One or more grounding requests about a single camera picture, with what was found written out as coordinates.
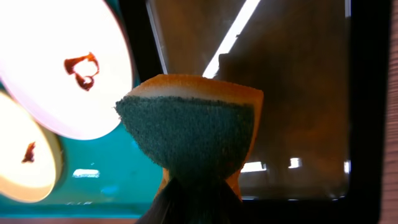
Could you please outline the yellow plate with sauce stain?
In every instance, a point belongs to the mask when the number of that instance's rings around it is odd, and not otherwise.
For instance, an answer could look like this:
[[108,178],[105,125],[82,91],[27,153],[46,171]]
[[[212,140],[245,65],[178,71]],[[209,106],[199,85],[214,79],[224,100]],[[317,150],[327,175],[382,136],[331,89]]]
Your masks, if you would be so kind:
[[62,173],[57,137],[1,91],[1,195],[22,203],[46,198]]

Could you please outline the green and yellow sponge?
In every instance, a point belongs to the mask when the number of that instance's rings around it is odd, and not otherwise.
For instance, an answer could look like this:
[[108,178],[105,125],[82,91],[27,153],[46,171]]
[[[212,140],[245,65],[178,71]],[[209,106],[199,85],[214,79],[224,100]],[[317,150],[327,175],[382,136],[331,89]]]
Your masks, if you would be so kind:
[[115,110],[139,149],[163,169],[161,188],[177,180],[200,190],[238,177],[254,148],[264,94],[250,86],[194,75],[157,75]]

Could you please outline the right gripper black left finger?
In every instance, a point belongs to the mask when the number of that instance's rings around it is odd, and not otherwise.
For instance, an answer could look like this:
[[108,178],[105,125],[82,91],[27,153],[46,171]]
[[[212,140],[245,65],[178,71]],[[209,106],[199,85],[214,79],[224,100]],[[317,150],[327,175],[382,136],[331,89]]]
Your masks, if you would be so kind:
[[185,194],[176,179],[172,179],[152,202],[150,209],[136,224],[184,224]]

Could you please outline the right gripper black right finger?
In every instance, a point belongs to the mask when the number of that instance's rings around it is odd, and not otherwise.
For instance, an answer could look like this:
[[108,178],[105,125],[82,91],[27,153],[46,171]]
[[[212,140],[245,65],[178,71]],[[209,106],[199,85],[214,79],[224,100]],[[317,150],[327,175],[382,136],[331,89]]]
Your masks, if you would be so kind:
[[223,181],[210,202],[210,223],[244,224],[245,222],[246,212],[242,201],[226,181]]

